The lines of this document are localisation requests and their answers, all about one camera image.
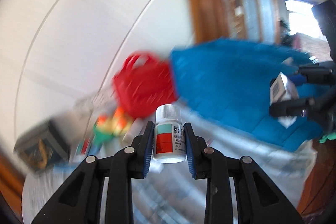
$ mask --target ribbed cap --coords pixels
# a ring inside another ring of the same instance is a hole
[[[177,120],[182,124],[181,110],[175,105],[162,105],[156,110],[156,123],[160,123],[164,119]]]

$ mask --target barcode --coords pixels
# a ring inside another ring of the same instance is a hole
[[[274,98],[279,92],[279,82],[276,81],[272,90],[272,97]]]

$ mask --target white medicine bottle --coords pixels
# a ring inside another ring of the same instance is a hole
[[[156,110],[153,158],[166,164],[186,158],[181,110],[175,105],[162,105]]]

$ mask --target black box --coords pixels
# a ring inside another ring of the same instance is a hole
[[[68,161],[70,148],[54,121],[49,120],[18,138],[14,151],[34,172],[39,172],[60,161]]]

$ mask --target window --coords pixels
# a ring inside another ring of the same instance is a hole
[[[319,24],[311,11],[312,7],[313,5],[302,1],[286,1],[286,8],[289,11],[291,35],[299,32],[309,35],[310,37],[323,37]]]

